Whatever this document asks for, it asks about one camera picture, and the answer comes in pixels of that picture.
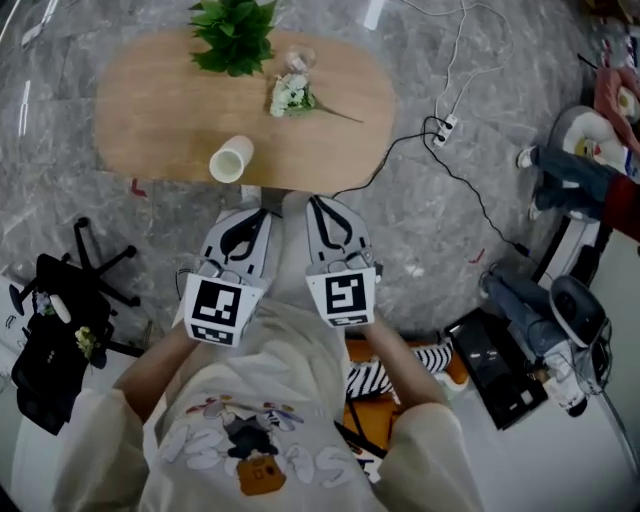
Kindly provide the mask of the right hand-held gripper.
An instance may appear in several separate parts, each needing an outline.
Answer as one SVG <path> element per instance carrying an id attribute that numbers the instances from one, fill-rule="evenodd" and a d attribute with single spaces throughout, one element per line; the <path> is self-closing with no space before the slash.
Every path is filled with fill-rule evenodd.
<path id="1" fill-rule="evenodd" d="M 378 268 L 364 220 L 324 196 L 309 199 L 306 220 L 306 282 L 320 317 L 334 328 L 371 324 Z"/>

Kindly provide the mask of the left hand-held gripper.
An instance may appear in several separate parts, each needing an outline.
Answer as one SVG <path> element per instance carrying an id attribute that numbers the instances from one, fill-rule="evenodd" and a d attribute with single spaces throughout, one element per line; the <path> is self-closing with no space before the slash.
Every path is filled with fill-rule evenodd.
<path id="1" fill-rule="evenodd" d="M 263 272 L 269 238 L 266 209 L 234 212 L 210 229 L 201 267 L 186 280 L 183 322 L 190 338 L 239 345 L 267 290 Z"/>

